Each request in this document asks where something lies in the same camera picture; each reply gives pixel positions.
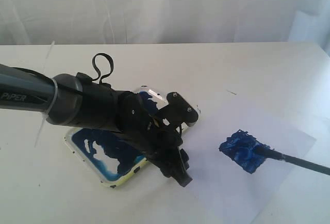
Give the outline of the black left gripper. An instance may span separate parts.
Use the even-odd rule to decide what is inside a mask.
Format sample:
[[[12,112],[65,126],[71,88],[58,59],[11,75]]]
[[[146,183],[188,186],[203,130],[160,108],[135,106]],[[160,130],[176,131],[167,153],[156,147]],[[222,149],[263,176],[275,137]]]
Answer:
[[[139,94],[124,91],[118,96],[118,122],[119,129],[128,136],[128,144],[139,150],[165,177],[175,179],[182,187],[192,181],[187,173],[188,163],[182,159],[179,148],[183,144],[181,135],[151,115]]]

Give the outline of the left robot arm black grey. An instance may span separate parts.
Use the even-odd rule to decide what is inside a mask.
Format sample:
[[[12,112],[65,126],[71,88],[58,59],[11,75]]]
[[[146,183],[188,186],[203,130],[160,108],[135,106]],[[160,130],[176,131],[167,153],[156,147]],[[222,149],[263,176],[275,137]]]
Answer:
[[[40,112],[53,125],[110,131],[180,186],[192,180],[189,157],[181,148],[181,125],[192,126],[199,116],[177,92],[169,93],[167,105],[152,112],[140,94],[96,84],[83,73],[49,78],[1,65],[1,108]]]

